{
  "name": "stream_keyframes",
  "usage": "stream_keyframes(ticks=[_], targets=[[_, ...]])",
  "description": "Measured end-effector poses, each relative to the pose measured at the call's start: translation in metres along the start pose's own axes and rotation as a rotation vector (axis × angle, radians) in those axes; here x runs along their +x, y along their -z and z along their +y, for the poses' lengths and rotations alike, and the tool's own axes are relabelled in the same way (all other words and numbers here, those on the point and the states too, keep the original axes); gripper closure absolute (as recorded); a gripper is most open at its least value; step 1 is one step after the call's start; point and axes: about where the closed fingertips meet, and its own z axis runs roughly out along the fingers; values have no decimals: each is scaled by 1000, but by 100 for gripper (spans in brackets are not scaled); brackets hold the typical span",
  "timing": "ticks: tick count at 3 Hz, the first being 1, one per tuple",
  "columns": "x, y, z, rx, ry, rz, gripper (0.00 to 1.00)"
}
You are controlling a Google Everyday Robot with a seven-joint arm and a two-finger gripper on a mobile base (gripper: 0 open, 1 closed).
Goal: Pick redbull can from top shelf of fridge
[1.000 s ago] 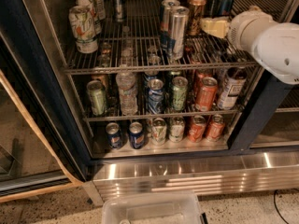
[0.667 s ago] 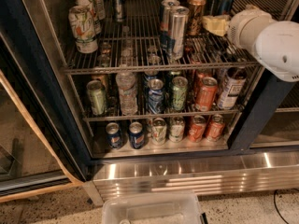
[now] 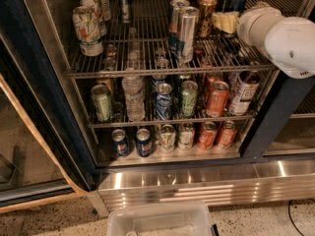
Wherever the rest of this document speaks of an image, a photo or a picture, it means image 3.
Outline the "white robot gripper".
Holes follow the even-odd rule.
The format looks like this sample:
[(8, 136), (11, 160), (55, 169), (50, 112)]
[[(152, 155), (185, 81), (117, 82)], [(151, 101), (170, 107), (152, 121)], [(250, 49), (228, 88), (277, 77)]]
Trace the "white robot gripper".
[(245, 11), (239, 18), (238, 12), (216, 12), (212, 15), (212, 22), (215, 28), (228, 33), (237, 35), (246, 44), (261, 48), (267, 32), (271, 27), (284, 19), (282, 12), (265, 1), (258, 1), (257, 7)]

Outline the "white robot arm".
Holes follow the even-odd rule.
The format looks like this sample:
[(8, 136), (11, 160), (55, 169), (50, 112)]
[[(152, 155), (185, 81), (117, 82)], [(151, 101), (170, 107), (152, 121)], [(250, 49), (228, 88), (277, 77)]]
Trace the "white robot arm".
[(226, 33), (237, 32), (289, 77), (315, 76), (315, 24), (310, 20), (285, 17), (279, 9), (259, 4), (243, 14), (213, 13), (212, 23)]

